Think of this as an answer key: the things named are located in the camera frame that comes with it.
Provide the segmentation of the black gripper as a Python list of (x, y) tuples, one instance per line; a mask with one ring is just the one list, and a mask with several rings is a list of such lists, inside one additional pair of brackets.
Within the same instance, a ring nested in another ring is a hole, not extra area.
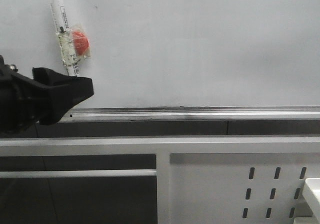
[(75, 105), (94, 95), (93, 80), (49, 68), (33, 68), (33, 79), (0, 58), (0, 131), (19, 133), (39, 122), (52, 125)]

